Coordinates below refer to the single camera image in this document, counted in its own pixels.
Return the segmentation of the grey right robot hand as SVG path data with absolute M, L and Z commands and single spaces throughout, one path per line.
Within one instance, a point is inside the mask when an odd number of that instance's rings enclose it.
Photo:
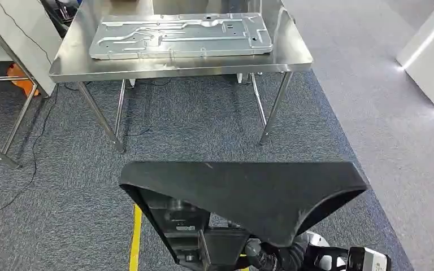
M 275 247 L 251 238 L 245 245 L 249 264 L 258 270 L 300 270 L 305 261 L 309 242 L 296 236 L 288 247 Z

